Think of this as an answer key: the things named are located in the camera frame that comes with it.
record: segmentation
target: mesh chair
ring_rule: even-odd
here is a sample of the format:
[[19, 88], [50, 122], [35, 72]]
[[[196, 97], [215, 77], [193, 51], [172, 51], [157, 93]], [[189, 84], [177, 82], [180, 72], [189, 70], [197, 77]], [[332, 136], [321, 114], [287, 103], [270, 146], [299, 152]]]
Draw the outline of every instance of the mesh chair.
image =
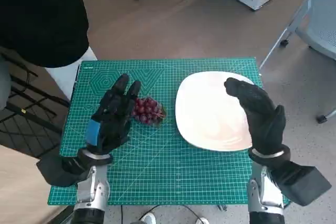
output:
[[[336, 5], [335, 0], [304, 0], [289, 25], [283, 30], [276, 43], [260, 65], [262, 68], [275, 48], [286, 47], [289, 37], [296, 33], [316, 51], [336, 60]], [[327, 115], [317, 117], [324, 123], [336, 115], [336, 108]]]

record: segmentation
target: gray floor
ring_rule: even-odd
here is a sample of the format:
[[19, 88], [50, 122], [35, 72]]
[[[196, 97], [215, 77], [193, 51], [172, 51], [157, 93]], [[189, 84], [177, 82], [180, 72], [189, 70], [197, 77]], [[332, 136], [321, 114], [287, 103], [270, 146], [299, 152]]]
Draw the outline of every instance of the gray floor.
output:
[[[255, 56], [261, 62], [302, 0], [273, 0], [257, 12], [236, 0], [84, 0], [91, 46], [99, 59]], [[318, 125], [314, 116], [336, 106], [336, 62], [293, 36], [261, 71], [265, 89], [285, 106], [285, 143], [293, 160], [315, 165], [334, 184], [336, 118]], [[292, 205], [287, 223], [336, 223], [336, 189], [306, 208]], [[246, 206], [192, 206], [211, 224], [248, 223]], [[124, 222], [149, 206], [124, 208]], [[158, 223], [194, 223], [178, 206], [155, 210]], [[120, 207], [110, 207], [106, 223], [121, 223]]]

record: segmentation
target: green cutting mat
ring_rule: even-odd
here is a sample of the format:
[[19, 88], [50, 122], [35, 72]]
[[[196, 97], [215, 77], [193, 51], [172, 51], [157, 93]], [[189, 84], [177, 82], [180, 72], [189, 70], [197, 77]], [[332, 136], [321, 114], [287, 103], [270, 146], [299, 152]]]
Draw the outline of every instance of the green cutting mat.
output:
[[[142, 82], [141, 97], [151, 96], [167, 110], [159, 128], [134, 123], [130, 141], [114, 150], [109, 169], [109, 204], [245, 204], [250, 160], [246, 151], [213, 152], [189, 145], [175, 123], [175, 96], [192, 73], [228, 71], [261, 86], [254, 58], [87, 61], [80, 66], [65, 125], [61, 155], [75, 156], [85, 145], [90, 116], [122, 73]], [[50, 205], [73, 205], [76, 189], [52, 187]]]

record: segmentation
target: blue strap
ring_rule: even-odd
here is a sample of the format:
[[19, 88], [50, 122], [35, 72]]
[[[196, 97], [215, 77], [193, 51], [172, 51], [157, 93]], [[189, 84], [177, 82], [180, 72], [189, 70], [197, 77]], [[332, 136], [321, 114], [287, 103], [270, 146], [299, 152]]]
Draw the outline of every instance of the blue strap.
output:
[[88, 129], [86, 132], [86, 142], [90, 145], [97, 146], [98, 143], [98, 134], [99, 134], [99, 129], [100, 129], [100, 123], [90, 120]]

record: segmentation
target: black shirt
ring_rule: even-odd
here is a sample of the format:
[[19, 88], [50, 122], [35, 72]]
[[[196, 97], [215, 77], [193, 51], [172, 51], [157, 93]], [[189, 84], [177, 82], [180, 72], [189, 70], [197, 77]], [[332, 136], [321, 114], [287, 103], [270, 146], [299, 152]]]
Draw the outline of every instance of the black shirt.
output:
[[88, 49], [83, 0], [0, 0], [0, 45], [42, 67], [61, 67]]

